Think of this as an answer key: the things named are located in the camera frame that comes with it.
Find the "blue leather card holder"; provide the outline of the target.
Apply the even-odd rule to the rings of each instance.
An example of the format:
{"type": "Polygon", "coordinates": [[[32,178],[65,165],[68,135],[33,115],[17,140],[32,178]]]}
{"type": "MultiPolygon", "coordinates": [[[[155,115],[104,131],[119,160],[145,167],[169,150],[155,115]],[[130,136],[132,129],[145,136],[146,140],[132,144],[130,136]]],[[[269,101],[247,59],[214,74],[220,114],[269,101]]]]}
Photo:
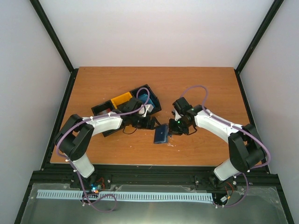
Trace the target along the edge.
{"type": "Polygon", "coordinates": [[[168,125],[163,124],[155,128],[154,144],[164,144],[168,142],[168,125]]]}

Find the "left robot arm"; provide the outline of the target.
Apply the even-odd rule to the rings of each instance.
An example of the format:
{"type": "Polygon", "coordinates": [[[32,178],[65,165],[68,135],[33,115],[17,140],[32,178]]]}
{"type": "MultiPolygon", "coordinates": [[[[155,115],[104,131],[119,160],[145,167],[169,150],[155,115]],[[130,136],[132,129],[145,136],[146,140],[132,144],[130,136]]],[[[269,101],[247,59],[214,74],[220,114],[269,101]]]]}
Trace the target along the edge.
{"type": "Polygon", "coordinates": [[[120,109],[91,117],[71,115],[55,138],[57,154],[64,157],[81,175],[81,183],[87,188],[96,185],[97,176],[94,166],[87,156],[87,148],[93,136],[120,129],[125,125],[136,128],[151,126],[149,115],[154,110],[154,104],[147,99],[145,102],[132,97],[120,109]]]}

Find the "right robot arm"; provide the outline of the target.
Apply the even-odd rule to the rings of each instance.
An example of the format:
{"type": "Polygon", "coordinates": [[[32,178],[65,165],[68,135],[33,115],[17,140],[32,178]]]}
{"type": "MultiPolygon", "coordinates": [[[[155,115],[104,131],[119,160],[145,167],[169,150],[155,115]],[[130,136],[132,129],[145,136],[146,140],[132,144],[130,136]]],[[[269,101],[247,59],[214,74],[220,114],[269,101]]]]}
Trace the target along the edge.
{"type": "Polygon", "coordinates": [[[173,119],[169,120],[169,132],[174,135],[191,135],[189,127],[205,129],[228,144],[229,158],[218,165],[213,173],[218,181],[225,181],[238,173],[251,170],[265,159],[267,150],[256,128],[232,123],[215,115],[202,105],[192,106],[184,97],[173,104],[173,119]]]}

